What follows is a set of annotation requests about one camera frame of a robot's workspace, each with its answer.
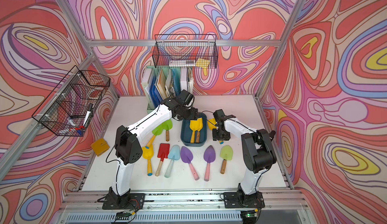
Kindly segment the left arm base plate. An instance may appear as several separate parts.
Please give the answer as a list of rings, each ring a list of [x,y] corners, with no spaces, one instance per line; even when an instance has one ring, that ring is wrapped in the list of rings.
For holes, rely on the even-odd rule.
[[[118,196],[114,192],[108,193],[102,205],[104,210],[134,209],[136,211],[143,208],[145,193],[129,193]]]

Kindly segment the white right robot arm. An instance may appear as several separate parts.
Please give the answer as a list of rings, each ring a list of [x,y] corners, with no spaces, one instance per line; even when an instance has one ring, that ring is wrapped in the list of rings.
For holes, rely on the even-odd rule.
[[[238,191],[243,197],[251,196],[259,191],[258,186],[263,175],[277,162],[272,140],[276,131],[255,129],[241,123],[234,115],[225,115],[223,110],[213,113],[216,129],[213,130],[213,140],[229,141],[231,135],[241,141],[242,156],[247,168]]]

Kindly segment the yellow shovel wooden handle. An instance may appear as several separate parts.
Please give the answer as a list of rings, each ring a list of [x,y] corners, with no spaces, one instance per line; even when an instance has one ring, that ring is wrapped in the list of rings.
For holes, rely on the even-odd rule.
[[[200,131],[197,131],[197,132],[196,132],[195,143],[200,143],[200,136],[201,136]]]

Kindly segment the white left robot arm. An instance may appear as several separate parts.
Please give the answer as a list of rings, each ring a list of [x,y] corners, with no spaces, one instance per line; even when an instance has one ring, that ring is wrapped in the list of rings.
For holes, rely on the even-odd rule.
[[[163,100],[159,106],[141,120],[127,127],[120,126],[115,136],[115,155],[117,173],[112,184],[113,192],[123,196],[130,191],[130,179],[135,162],[142,156],[141,143],[144,138],[163,122],[176,118],[178,120],[196,120],[198,109],[193,106],[195,97],[186,90],[178,96]]]

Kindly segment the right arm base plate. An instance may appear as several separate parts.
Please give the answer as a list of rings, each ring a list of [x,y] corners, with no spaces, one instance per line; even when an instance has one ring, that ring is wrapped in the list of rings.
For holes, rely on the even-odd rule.
[[[225,208],[265,208],[265,202],[261,192],[245,195],[243,192],[225,192],[222,194]]]

